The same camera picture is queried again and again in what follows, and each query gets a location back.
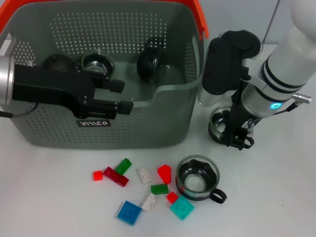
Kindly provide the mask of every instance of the red lego brick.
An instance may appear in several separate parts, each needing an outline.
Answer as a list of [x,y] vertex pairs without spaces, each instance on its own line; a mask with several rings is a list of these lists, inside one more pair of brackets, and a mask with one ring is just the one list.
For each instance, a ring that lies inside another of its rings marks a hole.
[[165,184],[171,183],[171,168],[170,166],[164,164],[162,167],[158,168],[158,174],[162,178]]
[[94,171],[93,172],[93,180],[94,181],[99,181],[103,179],[103,174],[102,174],[102,170],[98,170],[98,171]]
[[167,195],[167,199],[171,204],[173,204],[178,199],[178,196],[174,192],[171,192]]
[[118,185],[121,185],[122,187],[125,187],[129,179],[127,179],[123,175],[119,175],[115,170],[111,169],[110,167],[106,168],[106,170],[103,172],[104,176],[111,179],[113,182],[117,183]]

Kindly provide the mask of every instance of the basket label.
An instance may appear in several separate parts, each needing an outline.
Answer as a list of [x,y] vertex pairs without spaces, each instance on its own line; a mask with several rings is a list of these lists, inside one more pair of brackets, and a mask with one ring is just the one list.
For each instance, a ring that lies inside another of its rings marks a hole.
[[79,127],[110,127],[110,120],[76,120]]

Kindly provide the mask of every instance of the white lego brick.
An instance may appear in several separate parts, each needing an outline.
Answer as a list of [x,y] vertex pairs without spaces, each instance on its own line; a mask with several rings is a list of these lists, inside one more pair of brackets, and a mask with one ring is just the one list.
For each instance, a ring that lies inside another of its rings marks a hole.
[[151,211],[154,208],[155,204],[156,204],[156,196],[154,194],[149,194],[148,198],[142,205],[142,209],[145,212]]
[[148,171],[147,171],[147,169],[145,167],[138,168],[137,172],[139,174],[139,177],[140,177],[141,181],[144,184],[147,184],[147,183],[152,181],[150,176],[149,176],[149,173],[148,173]]

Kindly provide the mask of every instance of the orange basket handle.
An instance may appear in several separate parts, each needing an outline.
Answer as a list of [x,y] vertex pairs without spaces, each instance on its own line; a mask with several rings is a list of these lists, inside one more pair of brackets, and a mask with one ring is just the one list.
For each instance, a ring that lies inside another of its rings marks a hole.
[[0,7],[0,33],[3,31],[7,22],[13,13],[25,4],[40,1],[57,1],[57,0],[5,0]]
[[[7,22],[10,20],[13,13],[25,4],[32,2],[43,1],[58,1],[58,0],[6,0],[0,7],[0,33],[3,31]],[[204,13],[198,0],[159,0],[159,1],[172,1],[178,2],[189,7],[194,15],[197,23],[200,39],[203,39],[203,32],[205,37],[208,38],[208,28],[205,20]]]

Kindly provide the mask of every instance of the lego brick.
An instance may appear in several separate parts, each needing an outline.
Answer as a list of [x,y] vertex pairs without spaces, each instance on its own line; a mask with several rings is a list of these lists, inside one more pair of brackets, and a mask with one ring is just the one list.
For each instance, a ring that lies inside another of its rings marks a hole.
[[174,193],[174,192],[171,192],[167,195],[167,200],[173,204],[176,200],[178,199],[178,196]]
[[102,170],[98,170],[98,171],[94,171],[93,172],[93,180],[94,181],[99,181],[103,179],[103,174],[102,174]]
[[158,168],[158,174],[162,178],[163,182],[165,184],[171,183],[171,168],[168,165],[163,165]]
[[151,185],[150,189],[152,191],[152,194],[155,195],[169,193],[168,185],[166,184]]
[[121,185],[122,187],[125,187],[129,179],[127,179],[123,175],[119,175],[114,170],[112,170],[110,167],[106,168],[106,170],[103,172],[104,176],[111,179],[113,182]]
[[155,195],[154,194],[149,194],[149,196],[147,197],[146,201],[142,205],[142,209],[145,212],[151,211],[155,204],[156,204]]
[[142,209],[140,207],[126,201],[122,209],[119,211],[118,218],[133,226],[141,210]]
[[193,209],[194,206],[183,196],[180,196],[170,207],[173,214],[175,214],[181,221],[184,221]]
[[129,159],[125,158],[119,165],[118,167],[116,167],[115,171],[119,174],[119,175],[123,175],[128,168],[130,168],[130,166],[132,165],[132,163],[129,161]]
[[150,183],[152,181],[150,176],[149,176],[149,173],[145,167],[138,168],[137,172],[138,172],[139,177],[140,177],[141,181],[143,182],[143,184],[147,184],[147,183]]

